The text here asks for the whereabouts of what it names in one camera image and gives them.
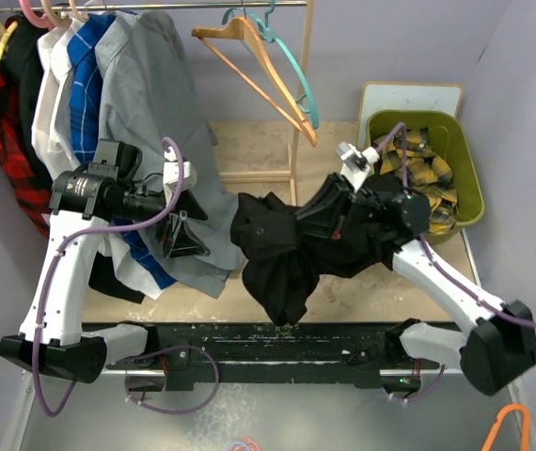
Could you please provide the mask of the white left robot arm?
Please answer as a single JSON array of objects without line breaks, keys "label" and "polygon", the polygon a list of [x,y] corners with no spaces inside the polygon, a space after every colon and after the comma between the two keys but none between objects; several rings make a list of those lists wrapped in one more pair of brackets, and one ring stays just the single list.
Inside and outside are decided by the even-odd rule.
[{"label": "white left robot arm", "polygon": [[209,248],[189,227],[207,215],[190,194],[196,171],[169,137],[164,147],[163,189],[138,187],[138,148],[102,140],[95,157],[54,182],[50,236],[34,300],[15,335],[0,340],[0,356],[32,373],[92,383],[109,365],[130,359],[140,368],[157,364],[156,327],[137,322],[86,333],[83,306],[95,256],[113,232],[149,231],[164,257],[206,256]]}]

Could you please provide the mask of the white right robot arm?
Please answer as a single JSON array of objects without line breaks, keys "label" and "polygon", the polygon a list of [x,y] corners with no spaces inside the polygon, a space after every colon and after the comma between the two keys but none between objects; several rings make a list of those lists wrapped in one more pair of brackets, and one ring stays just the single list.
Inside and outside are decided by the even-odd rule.
[{"label": "white right robot arm", "polygon": [[386,359],[407,367],[426,359],[462,371],[469,383],[492,396],[536,366],[531,310],[481,289],[440,257],[422,234],[429,225],[427,197],[373,180],[359,188],[338,173],[295,213],[300,234],[323,242],[365,238],[384,266],[418,286],[452,318],[455,330],[416,319],[399,326],[385,346]]}]

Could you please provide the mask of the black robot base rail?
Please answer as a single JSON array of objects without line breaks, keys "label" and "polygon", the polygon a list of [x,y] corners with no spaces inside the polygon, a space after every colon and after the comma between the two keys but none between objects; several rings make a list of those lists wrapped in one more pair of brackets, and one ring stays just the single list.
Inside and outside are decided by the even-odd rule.
[{"label": "black robot base rail", "polygon": [[165,359],[122,360],[129,375],[167,378],[167,391],[197,383],[346,384],[360,389],[418,389],[438,364],[419,364],[388,341],[391,322],[318,322],[276,327],[268,322],[160,323]]}]

